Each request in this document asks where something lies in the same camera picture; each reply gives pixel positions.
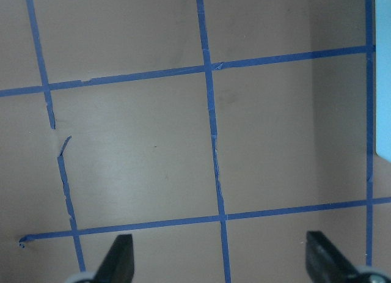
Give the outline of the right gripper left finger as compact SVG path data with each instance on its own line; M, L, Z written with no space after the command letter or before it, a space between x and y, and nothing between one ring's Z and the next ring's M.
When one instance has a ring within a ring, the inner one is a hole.
M131 283L133 277L133 236L118 235L95 273L93 282Z

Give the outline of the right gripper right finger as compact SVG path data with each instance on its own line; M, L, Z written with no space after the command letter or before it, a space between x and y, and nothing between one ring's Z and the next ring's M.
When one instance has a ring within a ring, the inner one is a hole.
M305 269L312 282L363 282L357 268L321 231L308 231Z

